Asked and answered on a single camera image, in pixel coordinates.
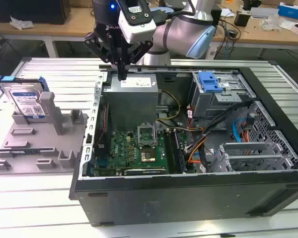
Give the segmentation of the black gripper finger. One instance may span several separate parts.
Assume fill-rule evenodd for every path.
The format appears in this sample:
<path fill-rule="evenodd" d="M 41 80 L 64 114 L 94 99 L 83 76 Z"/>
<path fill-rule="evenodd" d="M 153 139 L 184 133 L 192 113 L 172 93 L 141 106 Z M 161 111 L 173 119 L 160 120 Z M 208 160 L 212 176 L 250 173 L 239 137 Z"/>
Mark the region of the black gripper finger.
<path fill-rule="evenodd" d="M 103 62 L 111 63 L 112 67 L 116 69 L 118 79 L 123 79 L 123 65 L 118 54 L 118 48 L 115 46 L 113 36 L 111 33 L 105 34 L 108 43 L 101 42 L 96 32 L 90 32 L 84 38 L 86 46 L 92 50 Z"/>
<path fill-rule="evenodd" d="M 129 44 L 123 41 L 122 44 L 122 79 L 126 80 L 127 67 L 130 64 L 137 63 L 153 46 L 152 41 L 143 41 L 140 43 Z"/>

